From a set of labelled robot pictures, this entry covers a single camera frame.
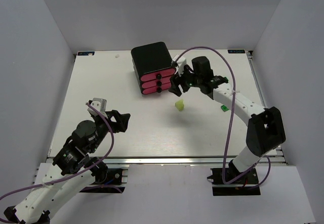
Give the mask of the yellow-green lego brick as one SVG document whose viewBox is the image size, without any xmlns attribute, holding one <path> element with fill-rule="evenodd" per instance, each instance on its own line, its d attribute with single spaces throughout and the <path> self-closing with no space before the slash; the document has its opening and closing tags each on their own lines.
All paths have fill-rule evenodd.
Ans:
<svg viewBox="0 0 324 224">
<path fill-rule="evenodd" d="M 182 99 L 178 100 L 175 102 L 175 107 L 178 111 L 183 111 L 184 110 L 184 101 Z"/>
</svg>

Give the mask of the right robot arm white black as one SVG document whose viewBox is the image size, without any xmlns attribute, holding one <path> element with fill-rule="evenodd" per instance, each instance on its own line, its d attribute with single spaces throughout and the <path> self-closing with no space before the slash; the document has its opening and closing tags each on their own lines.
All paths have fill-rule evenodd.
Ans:
<svg viewBox="0 0 324 224">
<path fill-rule="evenodd" d="M 232 178 L 248 171 L 268 152 L 286 141 L 280 111 L 276 107 L 260 106 L 234 90 L 226 77 L 214 75 L 207 57 L 196 57 L 189 66 L 184 57 L 175 56 L 172 67 L 177 71 L 170 78 L 169 92 L 179 97 L 196 87 L 233 111 L 247 126 L 246 146 L 228 164 Z"/>
</svg>

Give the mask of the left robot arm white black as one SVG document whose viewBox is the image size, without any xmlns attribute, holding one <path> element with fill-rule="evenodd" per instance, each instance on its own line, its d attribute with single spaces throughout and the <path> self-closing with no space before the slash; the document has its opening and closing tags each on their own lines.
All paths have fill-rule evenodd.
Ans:
<svg viewBox="0 0 324 224">
<path fill-rule="evenodd" d="M 29 195 L 4 211 L 3 223 L 50 223 L 56 212 L 91 184 L 108 186 L 108 167 L 103 158 L 90 157 L 107 135 L 125 132 L 129 113 L 88 109 L 90 120 L 81 121 L 54 157 L 42 183 L 27 187 Z"/>
</svg>

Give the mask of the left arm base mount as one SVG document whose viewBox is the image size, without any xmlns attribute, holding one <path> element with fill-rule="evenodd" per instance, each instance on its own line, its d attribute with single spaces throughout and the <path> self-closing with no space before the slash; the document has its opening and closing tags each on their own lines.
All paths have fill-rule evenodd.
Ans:
<svg viewBox="0 0 324 224">
<path fill-rule="evenodd" d="M 103 161 L 88 170 L 94 181 L 80 193 L 122 194 L 128 181 L 128 168 L 107 165 Z"/>
</svg>

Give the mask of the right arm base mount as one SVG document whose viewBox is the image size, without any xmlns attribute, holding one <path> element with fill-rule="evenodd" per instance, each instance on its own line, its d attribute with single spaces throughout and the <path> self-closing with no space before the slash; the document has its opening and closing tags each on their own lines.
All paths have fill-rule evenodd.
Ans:
<svg viewBox="0 0 324 224">
<path fill-rule="evenodd" d="M 222 181 L 222 168 L 211 168 L 211 175 L 207 180 L 212 184 L 213 196 L 260 196 L 258 175 L 255 169 L 241 178 L 226 185 Z"/>
</svg>

